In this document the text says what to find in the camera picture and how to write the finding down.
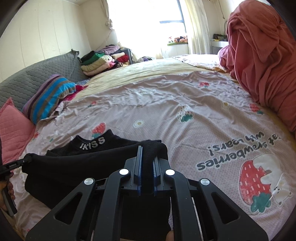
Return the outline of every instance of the handheld device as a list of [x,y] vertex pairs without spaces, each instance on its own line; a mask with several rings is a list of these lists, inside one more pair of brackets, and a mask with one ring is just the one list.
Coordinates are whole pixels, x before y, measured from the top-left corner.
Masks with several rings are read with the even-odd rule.
[[[137,156],[126,160],[123,169],[103,180],[83,180],[28,232],[26,241],[120,240],[124,198],[146,195],[143,168],[139,146]],[[154,198],[171,199],[175,241],[268,241],[266,232],[207,178],[188,179],[158,157],[146,168],[151,171]],[[99,197],[95,203],[94,196]],[[73,218],[63,222],[73,200]]]
[[[21,159],[17,161],[10,162],[8,164],[3,165],[2,164],[2,145],[1,145],[1,139],[0,139],[0,181],[9,181],[9,176],[11,174],[11,171],[21,167],[27,162],[30,162],[31,158]],[[15,202],[11,199],[7,186],[2,190],[2,196],[4,199],[4,204],[7,208],[7,213],[9,216],[13,216],[17,213],[17,209],[15,207]]]

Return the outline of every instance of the hand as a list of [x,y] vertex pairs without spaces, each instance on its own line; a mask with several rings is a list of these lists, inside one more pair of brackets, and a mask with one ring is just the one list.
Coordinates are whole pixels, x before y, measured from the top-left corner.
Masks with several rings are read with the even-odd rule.
[[169,231],[165,241],[174,241],[174,231]]
[[13,185],[11,182],[7,184],[6,181],[0,181],[0,208],[2,208],[4,211],[7,211],[7,207],[4,204],[4,199],[2,196],[2,190],[6,187],[8,187],[8,193],[10,194],[12,200],[15,200],[15,195],[14,195],[14,190],[13,190]]

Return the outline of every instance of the black sweatshirt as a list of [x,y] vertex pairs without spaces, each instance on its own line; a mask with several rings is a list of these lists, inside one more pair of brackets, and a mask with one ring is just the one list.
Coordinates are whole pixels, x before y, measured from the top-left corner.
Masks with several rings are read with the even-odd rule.
[[[85,178],[107,178],[124,167],[125,161],[137,156],[138,146],[143,147],[142,181],[153,183],[152,161],[168,159],[166,145],[159,141],[130,141],[108,130],[94,140],[76,136],[62,148],[47,151],[47,156],[32,156],[32,162],[22,167],[27,173],[25,189],[49,208],[55,207]],[[130,240],[165,240],[170,231],[169,198],[126,199],[123,204],[121,238]]]

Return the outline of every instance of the pink pillow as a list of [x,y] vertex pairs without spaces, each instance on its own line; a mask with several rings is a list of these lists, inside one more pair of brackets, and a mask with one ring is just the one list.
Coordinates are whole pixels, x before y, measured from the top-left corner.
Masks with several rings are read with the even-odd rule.
[[34,124],[13,105],[12,98],[9,98],[0,109],[3,164],[20,157],[34,132]]

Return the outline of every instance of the striped pillow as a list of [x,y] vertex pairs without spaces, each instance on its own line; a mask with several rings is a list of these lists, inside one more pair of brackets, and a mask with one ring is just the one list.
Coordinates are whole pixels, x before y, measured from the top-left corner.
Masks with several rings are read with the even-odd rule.
[[41,85],[37,93],[25,104],[22,113],[34,124],[45,119],[56,109],[59,101],[76,91],[75,83],[54,74]]

